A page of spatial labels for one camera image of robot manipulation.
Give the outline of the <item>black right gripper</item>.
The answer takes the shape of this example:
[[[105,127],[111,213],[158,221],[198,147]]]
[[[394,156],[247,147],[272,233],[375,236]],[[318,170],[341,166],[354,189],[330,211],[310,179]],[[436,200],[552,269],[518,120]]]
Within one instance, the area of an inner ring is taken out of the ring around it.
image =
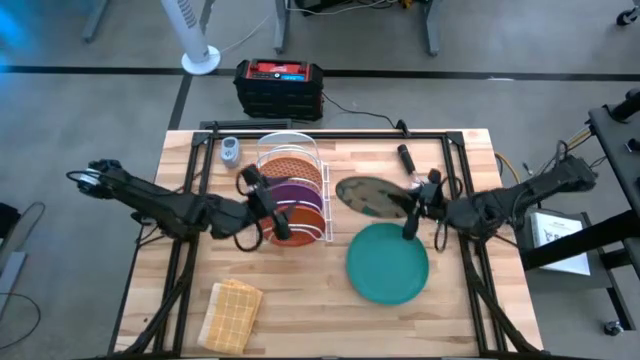
[[[422,217],[444,220],[447,216],[449,200],[444,196],[441,180],[442,174],[437,169],[431,169],[426,176],[413,173],[409,189],[404,189],[400,194],[389,195],[406,213],[407,220],[402,230],[404,239],[416,237]]]

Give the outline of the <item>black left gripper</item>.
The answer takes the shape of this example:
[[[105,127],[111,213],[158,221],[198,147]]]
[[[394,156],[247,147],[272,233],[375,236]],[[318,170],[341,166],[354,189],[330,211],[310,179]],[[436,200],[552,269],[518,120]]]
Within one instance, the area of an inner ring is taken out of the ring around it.
[[[268,217],[271,220],[271,232],[274,236],[279,240],[288,240],[292,235],[289,218],[294,208],[275,208],[276,203],[271,195],[272,188],[286,182],[288,177],[266,176],[252,164],[242,170],[242,178],[248,191],[245,194],[246,199],[234,205],[236,217],[240,222],[239,229],[248,228]]]

